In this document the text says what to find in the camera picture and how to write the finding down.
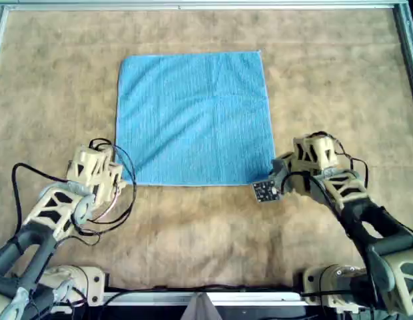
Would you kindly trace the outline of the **cream right gripper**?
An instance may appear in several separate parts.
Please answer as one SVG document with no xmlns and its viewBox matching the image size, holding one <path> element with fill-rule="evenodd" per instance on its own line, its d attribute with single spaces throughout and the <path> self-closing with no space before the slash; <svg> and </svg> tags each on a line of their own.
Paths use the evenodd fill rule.
<svg viewBox="0 0 413 320">
<path fill-rule="evenodd" d="M 319 161 L 299 159 L 293 152 L 272 160 L 271 180 L 280 197 L 297 192 L 309 197 L 323 196 L 323 185 L 318 176 L 323 172 Z"/>
</svg>

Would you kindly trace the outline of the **cream left gripper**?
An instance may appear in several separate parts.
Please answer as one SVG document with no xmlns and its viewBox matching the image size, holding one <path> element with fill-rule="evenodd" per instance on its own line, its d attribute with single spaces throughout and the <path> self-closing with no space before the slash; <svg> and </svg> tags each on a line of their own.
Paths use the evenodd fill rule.
<svg viewBox="0 0 413 320">
<path fill-rule="evenodd" d="M 91 185 L 96 205 L 110 202 L 116 193 L 120 194 L 121 189 L 127 184 L 122 180 L 122 174 L 123 166 L 110 161 L 105 161 L 95 170 Z"/>
</svg>

